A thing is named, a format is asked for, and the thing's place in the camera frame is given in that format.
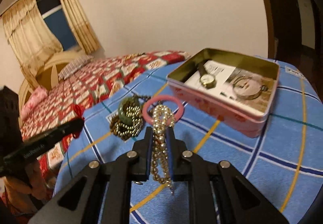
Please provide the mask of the beige curtain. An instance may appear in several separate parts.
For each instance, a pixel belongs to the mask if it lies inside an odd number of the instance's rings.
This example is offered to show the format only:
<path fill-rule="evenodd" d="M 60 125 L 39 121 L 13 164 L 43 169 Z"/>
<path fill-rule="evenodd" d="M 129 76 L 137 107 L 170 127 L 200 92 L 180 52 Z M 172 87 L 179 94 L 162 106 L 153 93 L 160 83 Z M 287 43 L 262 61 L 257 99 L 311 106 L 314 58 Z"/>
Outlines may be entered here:
<path fill-rule="evenodd" d="M 50 31 L 36 0 L 18 0 L 2 14 L 5 37 L 31 88 L 39 87 L 38 71 L 63 46 Z"/>
<path fill-rule="evenodd" d="M 81 49 L 91 54 L 101 45 L 79 0 L 60 0 L 67 23 Z"/>

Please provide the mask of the blue checked tablecloth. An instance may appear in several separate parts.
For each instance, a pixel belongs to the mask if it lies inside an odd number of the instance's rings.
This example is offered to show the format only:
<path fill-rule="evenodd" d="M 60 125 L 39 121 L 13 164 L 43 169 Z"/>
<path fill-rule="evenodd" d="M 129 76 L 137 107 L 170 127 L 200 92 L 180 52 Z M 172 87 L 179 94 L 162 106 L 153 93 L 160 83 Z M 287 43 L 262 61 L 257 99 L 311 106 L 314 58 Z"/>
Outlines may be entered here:
<path fill-rule="evenodd" d="M 322 102 L 297 67 L 279 66 L 273 109 L 259 137 L 249 138 L 189 104 L 175 125 L 175 136 L 207 161 L 231 162 L 289 223 L 298 223 L 322 186 Z M 132 149 L 134 139 L 123 141 L 109 132 L 111 116 L 123 97 L 170 94 L 166 75 L 174 68 L 146 71 L 85 111 L 85 126 L 67 150 L 55 192 L 89 162 L 107 163 Z"/>

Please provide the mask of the pink bangle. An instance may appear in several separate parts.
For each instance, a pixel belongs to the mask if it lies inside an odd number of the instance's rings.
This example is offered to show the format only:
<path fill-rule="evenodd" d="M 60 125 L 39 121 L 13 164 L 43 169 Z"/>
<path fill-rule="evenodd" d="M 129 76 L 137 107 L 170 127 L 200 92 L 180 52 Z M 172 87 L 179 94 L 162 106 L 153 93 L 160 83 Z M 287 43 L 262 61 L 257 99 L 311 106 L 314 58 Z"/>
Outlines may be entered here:
<path fill-rule="evenodd" d="M 175 113 L 174 119 L 177 122 L 182 117 L 184 112 L 184 106 L 178 98 L 171 95 L 157 95 L 149 99 L 142 108 L 142 116 L 148 124 L 153 125 L 153 118 L 148 115 L 148 108 L 150 105 L 153 105 L 155 102 L 158 101 L 172 101 L 176 103 L 178 106 L 178 111 Z"/>

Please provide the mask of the red patterned bedspread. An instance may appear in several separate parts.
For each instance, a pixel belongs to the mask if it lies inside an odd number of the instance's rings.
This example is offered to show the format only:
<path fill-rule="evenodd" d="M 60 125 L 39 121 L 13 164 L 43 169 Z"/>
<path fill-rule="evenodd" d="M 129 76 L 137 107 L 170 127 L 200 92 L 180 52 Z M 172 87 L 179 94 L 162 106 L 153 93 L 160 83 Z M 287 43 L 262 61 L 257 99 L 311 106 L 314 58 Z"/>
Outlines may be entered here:
<path fill-rule="evenodd" d="M 124 56 L 92 60 L 66 80 L 61 80 L 20 127 L 23 140 L 68 122 L 76 115 L 73 104 L 86 109 L 111 97 L 144 71 L 187 60 L 187 52 L 150 52 L 123 61 Z"/>

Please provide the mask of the wooden door frame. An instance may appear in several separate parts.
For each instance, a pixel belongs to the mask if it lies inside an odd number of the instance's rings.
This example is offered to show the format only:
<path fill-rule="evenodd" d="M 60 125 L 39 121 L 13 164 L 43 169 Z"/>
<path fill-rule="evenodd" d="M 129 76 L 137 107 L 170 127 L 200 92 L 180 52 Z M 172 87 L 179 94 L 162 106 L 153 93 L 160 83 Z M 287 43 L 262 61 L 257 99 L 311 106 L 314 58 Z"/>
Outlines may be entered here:
<path fill-rule="evenodd" d="M 275 47 L 274 22 L 272 17 L 271 2 L 270 0 L 263 0 L 263 2 L 265 7 L 268 30 L 268 58 L 275 59 L 277 50 Z"/>

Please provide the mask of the window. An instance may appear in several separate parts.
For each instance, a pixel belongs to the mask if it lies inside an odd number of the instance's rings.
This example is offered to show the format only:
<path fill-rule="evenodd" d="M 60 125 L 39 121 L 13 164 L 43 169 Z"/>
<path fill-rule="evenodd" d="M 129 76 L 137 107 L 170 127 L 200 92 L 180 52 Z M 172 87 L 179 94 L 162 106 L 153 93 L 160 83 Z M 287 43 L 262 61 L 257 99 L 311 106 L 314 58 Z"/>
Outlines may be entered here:
<path fill-rule="evenodd" d="M 68 25 L 60 0 L 36 0 L 42 18 L 50 31 L 60 41 L 64 51 L 77 46 L 77 41 Z"/>

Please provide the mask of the cream wooden headboard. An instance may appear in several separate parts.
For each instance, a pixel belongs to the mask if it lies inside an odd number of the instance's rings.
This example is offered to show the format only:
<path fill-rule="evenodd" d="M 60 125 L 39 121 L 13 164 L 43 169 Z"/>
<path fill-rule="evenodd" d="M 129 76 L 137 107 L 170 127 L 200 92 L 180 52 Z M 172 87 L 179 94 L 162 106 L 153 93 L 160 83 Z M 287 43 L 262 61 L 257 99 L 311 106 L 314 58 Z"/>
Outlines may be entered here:
<path fill-rule="evenodd" d="M 84 55 L 83 52 L 68 50 L 65 52 L 60 52 L 54 54 L 41 69 L 38 71 L 36 79 L 36 87 L 33 88 L 29 82 L 24 79 L 20 89 L 19 89 L 19 112 L 21 112 L 22 107 L 28 101 L 29 97 L 33 91 L 41 86 L 47 89 L 48 94 L 55 86 L 59 84 L 59 72 L 72 60 Z"/>

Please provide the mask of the printed paper leaflet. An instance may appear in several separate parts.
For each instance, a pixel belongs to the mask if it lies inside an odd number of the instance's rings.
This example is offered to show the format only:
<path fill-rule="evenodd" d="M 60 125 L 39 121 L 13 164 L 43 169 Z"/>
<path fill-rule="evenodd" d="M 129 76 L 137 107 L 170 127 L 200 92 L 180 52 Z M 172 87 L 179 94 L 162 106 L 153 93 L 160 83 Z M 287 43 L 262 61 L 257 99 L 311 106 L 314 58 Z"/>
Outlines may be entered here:
<path fill-rule="evenodd" d="M 187 79 L 185 85 L 206 93 L 210 96 L 218 98 L 227 104 L 231 104 L 239 109 L 245 110 L 256 116 L 263 116 L 268 109 L 269 100 L 271 98 L 272 89 L 275 80 L 264 77 L 262 75 L 252 73 L 234 66 L 225 65 L 213 60 L 208 60 L 205 64 L 208 73 L 216 78 L 216 87 L 212 89 L 204 88 L 199 82 L 200 74 L 196 71 Z M 233 92 L 233 83 L 240 76 L 252 77 L 253 79 L 268 87 L 266 92 L 263 92 L 258 98 L 254 100 L 242 100 L 237 98 Z"/>

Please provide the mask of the pink pillow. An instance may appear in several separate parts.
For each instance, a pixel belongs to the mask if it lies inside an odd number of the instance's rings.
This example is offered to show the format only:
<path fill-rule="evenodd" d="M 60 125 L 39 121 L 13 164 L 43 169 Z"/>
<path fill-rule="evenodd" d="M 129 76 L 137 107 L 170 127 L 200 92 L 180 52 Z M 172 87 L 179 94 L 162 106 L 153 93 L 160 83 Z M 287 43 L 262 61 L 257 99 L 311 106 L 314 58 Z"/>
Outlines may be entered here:
<path fill-rule="evenodd" d="M 43 101 L 48 96 L 48 91 L 44 87 L 37 87 L 31 96 L 29 97 L 28 101 L 22 107 L 20 112 L 20 118 L 22 121 L 25 121 L 32 111 L 37 107 L 37 105 Z"/>

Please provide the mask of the striped pillow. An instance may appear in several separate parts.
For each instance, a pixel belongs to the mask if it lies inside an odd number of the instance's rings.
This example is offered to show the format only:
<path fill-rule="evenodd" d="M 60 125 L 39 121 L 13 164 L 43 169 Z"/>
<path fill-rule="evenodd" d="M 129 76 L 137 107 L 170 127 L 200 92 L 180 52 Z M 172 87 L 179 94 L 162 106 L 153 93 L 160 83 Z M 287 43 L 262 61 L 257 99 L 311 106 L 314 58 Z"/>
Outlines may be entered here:
<path fill-rule="evenodd" d="M 80 70 L 86 64 L 90 63 L 94 57 L 90 55 L 81 55 L 80 57 L 68 63 L 58 74 L 59 80 L 66 80 L 75 72 Z"/>

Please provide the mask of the beige curtain left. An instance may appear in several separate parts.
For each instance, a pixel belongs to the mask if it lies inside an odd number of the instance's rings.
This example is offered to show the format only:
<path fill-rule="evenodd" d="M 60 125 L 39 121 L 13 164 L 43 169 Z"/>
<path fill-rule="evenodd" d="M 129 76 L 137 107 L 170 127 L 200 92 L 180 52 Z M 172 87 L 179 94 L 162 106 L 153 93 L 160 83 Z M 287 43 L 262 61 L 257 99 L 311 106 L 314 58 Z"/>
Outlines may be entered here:
<path fill-rule="evenodd" d="M 50 31 L 36 0 L 18 0 L 2 14 L 5 37 L 31 88 L 39 87 L 38 71 L 63 46 Z"/>

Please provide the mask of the green jade bangle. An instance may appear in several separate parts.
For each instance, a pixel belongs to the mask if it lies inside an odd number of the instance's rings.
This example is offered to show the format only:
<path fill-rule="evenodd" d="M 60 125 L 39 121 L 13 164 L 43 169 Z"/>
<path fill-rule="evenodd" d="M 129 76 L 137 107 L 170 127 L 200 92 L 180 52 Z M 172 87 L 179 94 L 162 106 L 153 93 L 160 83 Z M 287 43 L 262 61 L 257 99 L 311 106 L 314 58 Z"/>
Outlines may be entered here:
<path fill-rule="evenodd" d="M 137 96 L 125 97 L 119 103 L 118 116 L 125 125 L 133 125 L 134 119 L 139 118 L 140 114 L 141 105 Z"/>

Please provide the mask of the beige curtain right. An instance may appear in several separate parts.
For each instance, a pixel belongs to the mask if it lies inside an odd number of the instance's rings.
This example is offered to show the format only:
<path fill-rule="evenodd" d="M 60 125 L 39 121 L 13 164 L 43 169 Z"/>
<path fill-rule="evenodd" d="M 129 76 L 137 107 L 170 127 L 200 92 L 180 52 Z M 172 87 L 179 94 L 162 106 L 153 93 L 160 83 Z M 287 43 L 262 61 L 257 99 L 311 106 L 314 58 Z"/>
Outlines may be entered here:
<path fill-rule="evenodd" d="M 67 23 L 81 49 L 91 54 L 101 45 L 79 0 L 60 0 Z"/>

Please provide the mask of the brown object on bed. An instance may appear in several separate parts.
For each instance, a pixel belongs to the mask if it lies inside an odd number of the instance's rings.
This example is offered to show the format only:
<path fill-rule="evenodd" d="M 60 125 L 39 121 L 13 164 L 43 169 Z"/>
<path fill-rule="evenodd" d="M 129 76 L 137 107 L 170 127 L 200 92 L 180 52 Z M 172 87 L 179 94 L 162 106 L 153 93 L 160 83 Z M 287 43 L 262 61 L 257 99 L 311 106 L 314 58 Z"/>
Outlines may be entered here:
<path fill-rule="evenodd" d="M 127 61 L 127 60 L 130 60 L 130 59 L 133 59 L 133 58 L 136 58 L 138 56 L 142 56 L 142 55 L 145 55 L 145 53 L 136 53 L 136 54 L 129 54 L 129 55 L 126 55 L 122 58 L 123 61 Z"/>

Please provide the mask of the pink metal tin box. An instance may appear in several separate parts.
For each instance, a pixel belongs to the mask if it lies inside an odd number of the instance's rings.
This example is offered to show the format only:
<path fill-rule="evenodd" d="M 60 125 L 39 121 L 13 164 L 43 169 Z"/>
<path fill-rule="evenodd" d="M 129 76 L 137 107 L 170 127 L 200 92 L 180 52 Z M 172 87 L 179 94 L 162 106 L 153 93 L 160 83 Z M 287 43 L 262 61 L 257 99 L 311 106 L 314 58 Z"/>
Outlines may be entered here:
<path fill-rule="evenodd" d="M 267 59 L 205 48 L 171 71 L 174 96 L 254 138 L 261 135 L 279 83 Z"/>

